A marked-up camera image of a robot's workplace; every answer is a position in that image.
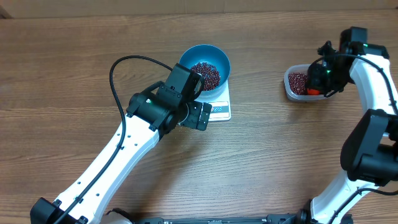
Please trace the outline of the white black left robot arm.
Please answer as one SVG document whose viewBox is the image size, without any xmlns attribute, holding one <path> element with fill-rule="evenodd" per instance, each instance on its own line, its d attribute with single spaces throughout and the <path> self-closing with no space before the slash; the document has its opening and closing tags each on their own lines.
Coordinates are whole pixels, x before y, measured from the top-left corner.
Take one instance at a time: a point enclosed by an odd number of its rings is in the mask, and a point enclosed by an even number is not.
<svg viewBox="0 0 398 224">
<path fill-rule="evenodd" d="M 176 126 L 204 131 L 212 106 L 193 85 L 157 82 L 132 96 L 117 131 L 86 171 L 53 202 L 38 199 L 31 223 L 100 223 L 136 164 Z"/>
</svg>

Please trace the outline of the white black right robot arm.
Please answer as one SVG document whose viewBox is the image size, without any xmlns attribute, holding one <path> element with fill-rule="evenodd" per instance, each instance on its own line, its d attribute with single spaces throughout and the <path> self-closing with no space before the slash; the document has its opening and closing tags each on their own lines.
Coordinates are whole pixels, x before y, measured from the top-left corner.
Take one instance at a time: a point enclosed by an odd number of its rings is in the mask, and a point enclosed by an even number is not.
<svg viewBox="0 0 398 224">
<path fill-rule="evenodd" d="M 397 90 L 384 46 L 351 41 L 335 50 L 326 42 L 318 54 L 308 87 L 328 98 L 352 83 L 364 114 L 341 148 L 338 175 L 289 223 L 352 223 L 356 203 L 397 181 Z"/>
</svg>

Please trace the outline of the red scoop blue handle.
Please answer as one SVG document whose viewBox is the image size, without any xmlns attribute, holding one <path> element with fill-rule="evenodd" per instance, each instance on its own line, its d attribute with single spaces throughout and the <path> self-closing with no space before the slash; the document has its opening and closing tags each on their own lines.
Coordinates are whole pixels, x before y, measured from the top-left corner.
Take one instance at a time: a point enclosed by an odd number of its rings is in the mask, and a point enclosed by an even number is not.
<svg viewBox="0 0 398 224">
<path fill-rule="evenodd" d="M 315 90 L 315 89 L 311 89 L 311 88 L 307 88 L 307 95 L 321 95 L 321 91 L 320 90 Z"/>
</svg>

